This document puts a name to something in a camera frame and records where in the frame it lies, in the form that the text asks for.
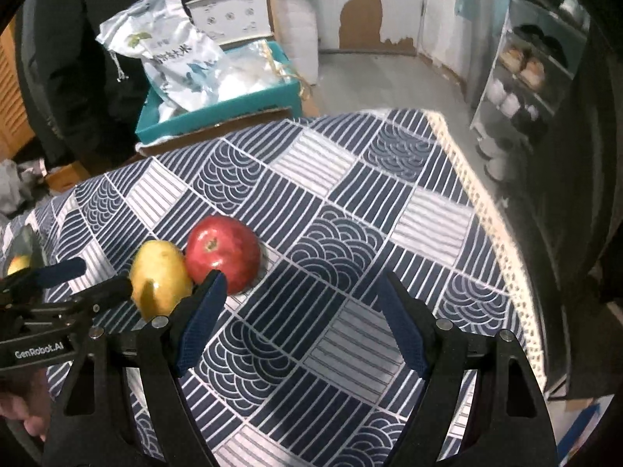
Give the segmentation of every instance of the drawstring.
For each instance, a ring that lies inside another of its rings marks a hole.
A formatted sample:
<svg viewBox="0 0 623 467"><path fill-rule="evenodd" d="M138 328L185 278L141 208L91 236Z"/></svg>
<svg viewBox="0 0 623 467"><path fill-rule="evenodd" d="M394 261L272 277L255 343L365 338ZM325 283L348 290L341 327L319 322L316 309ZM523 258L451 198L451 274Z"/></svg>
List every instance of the drawstring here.
<svg viewBox="0 0 623 467"><path fill-rule="evenodd" d="M114 65L117 67L117 82L120 83L121 81L129 79L129 77L121 69L121 65L119 65L119 59L116 57L116 54L114 54L114 51L108 51L108 53L113 59Z"/></svg>
<svg viewBox="0 0 623 467"><path fill-rule="evenodd" d="M283 79L286 77L296 79L301 86L298 92L298 97L302 101L309 99L312 95L312 87L305 79L303 79L303 77L300 76L300 74L298 74L297 70L294 68L294 65L288 65L287 69L281 63L277 65L275 58L273 58L272 51L270 50L269 43L266 42L266 40L261 41L260 47L262 48L264 58L266 58L269 62L270 69L273 71L273 74Z"/></svg>

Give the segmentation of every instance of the rice bag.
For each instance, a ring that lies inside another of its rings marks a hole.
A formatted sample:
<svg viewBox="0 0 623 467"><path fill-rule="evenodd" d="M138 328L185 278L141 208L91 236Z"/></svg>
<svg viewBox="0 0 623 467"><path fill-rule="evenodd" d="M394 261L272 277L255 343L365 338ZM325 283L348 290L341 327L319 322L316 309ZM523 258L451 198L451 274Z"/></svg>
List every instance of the rice bag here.
<svg viewBox="0 0 623 467"><path fill-rule="evenodd" d="M218 69L229 62L191 23L181 0L140 0L100 24L96 40L113 59L115 53L141 59L163 100L187 111L218 101Z"/></svg>

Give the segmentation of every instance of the human hand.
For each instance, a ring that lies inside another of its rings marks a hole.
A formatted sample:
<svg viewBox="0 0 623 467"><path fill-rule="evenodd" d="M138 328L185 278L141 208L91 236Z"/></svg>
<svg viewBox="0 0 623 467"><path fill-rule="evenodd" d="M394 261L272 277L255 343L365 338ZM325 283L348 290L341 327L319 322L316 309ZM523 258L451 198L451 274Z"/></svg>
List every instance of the human hand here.
<svg viewBox="0 0 623 467"><path fill-rule="evenodd" d="M2 386L0 416L22 421L29 435L45 441L52 410L46 370L22 374L11 384Z"/></svg>

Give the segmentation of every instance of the tablecloth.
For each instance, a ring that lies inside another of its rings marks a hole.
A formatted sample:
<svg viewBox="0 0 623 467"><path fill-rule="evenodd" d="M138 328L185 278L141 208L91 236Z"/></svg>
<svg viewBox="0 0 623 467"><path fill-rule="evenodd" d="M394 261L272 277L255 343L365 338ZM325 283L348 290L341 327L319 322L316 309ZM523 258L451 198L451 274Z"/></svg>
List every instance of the tablecloth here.
<svg viewBox="0 0 623 467"><path fill-rule="evenodd" d="M181 381L203 437L223 466L381 465L422 389L379 309L383 269L462 329L512 330L542 376L520 258L462 160L433 112L278 121L90 179L0 240L5 251L29 223L51 262L86 261L84 276L47 293L59 301L128 272L147 240L184 249L203 217L240 219L261 240L260 276L228 297ZM108 332L140 321L131 303L97 318ZM68 369L49 369L53 395ZM442 458L459 447L473 380ZM161 458L148 410L132 402L143 446Z"/></svg>

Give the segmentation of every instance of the gray floor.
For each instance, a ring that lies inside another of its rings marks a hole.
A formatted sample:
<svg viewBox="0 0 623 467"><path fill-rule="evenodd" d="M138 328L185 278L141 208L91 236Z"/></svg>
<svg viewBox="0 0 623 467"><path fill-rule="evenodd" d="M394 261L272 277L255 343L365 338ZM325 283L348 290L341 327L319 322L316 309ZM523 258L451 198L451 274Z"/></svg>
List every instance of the gray floor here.
<svg viewBox="0 0 623 467"><path fill-rule="evenodd" d="M387 107L441 112L472 169L496 195L496 184L485 174L485 160L476 149L477 135L469 128L471 111L459 85L441 69L412 56L320 54L313 97L321 114Z"/></svg>

